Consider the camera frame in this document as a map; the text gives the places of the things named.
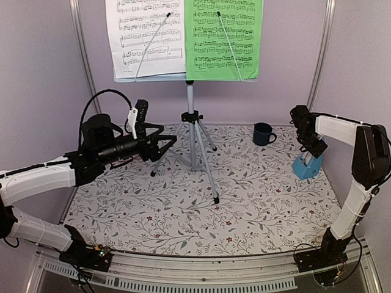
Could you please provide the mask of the light blue music stand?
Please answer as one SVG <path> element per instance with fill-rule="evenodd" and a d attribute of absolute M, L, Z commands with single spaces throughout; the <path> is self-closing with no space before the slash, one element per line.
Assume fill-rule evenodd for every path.
<path fill-rule="evenodd" d="M 144 82 L 144 81 L 184 81 L 187 89 L 188 109 L 181 116 L 181 124 L 189 126 L 190 138 L 190 153 L 191 158 L 188 160 L 188 165 L 193 169 L 208 168 L 209 163 L 206 156 L 206 151 L 203 149 L 205 142 L 209 142 L 208 135 L 204 125 L 202 124 L 202 116 L 194 108 L 194 80 L 186 78 L 186 72 L 176 74 L 164 74 L 156 76 L 146 76 L 143 78 L 125 78 L 116 79 L 116 81 L 126 82 Z M 201 149 L 201 154 L 196 155 L 196 149 Z"/>

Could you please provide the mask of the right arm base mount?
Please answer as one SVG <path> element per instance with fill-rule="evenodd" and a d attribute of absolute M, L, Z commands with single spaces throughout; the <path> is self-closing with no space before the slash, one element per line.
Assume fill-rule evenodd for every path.
<path fill-rule="evenodd" d="M 302 252 L 296 251 L 297 248 L 304 245 L 312 249 Z M 334 256 L 324 256 L 319 248 L 310 244 L 299 244 L 293 252 L 293 259 L 300 273 L 320 270 L 313 275 L 315 281 L 322 287 L 331 287 L 340 280 L 348 257 L 345 252 Z"/>

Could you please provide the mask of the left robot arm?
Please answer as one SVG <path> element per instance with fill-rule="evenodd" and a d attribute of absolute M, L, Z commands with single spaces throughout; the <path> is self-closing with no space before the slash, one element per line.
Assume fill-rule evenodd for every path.
<path fill-rule="evenodd" d="M 91 259 L 90 250 L 76 228 L 55 225 L 13 207 L 17 201 L 65 187 L 79 187 L 111 169 L 130 163 L 138 155 L 143 161 L 158 161 L 177 141 L 164 135 L 164 126 L 136 120 L 130 111 L 131 133 L 97 114 L 82 123 L 80 149 L 49 162 L 1 172 L 1 238 L 20 238 L 64 251 L 78 265 Z"/>

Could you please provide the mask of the green paper sheet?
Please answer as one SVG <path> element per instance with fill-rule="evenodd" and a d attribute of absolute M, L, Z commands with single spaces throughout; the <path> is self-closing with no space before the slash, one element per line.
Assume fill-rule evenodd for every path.
<path fill-rule="evenodd" d="M 186 78 L 258 78 L 263 1 L 185 1 Z"/>

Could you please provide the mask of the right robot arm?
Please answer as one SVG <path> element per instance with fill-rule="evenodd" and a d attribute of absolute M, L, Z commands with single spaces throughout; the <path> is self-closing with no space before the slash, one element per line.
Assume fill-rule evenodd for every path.
<path fill-rule="evenodd" d="M 315 158 L 326 151 L 326 138 L 349 145 L 353 151 L 348 195 L 337 219 L 326 229 L 320 248 L 311 256 L 321 266 L 329 266 L 344 259 L 356 226 L 380 187 L 390 179 L 390 139 L 383 125 L 311 112 L 305 105 L 292 108 L 290 116 L 302 149 Z"/>

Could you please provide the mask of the white sheet music page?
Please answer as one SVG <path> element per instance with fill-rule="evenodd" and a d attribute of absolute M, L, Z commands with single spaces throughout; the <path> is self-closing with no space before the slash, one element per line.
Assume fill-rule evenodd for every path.
<path fill-rule="evenodd" d="M 116 79 L 186 71 L 184 1 L 106 1 L 105 12 Z"/>

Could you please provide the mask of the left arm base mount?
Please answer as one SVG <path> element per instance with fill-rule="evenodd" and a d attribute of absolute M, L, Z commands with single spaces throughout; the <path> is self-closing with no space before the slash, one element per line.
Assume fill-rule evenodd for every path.
<path fill-rule="evenodd" d="M 108 272 L 112 261 L 111 249 L 98 245 L 71 244 L 67 251 L 60 251 L 59 260 L 76 267 Z"/>

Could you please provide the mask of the blue metronome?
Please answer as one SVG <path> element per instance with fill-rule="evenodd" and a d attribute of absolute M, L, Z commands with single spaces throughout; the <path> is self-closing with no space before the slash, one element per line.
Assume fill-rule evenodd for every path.
<path fill-rule="evenodd" d="M 321 170 L 323 156 L 314 157 L 308 151 L 301 153 L 292 164 L 294 174 L 299 180 L 316 177 Z"/>

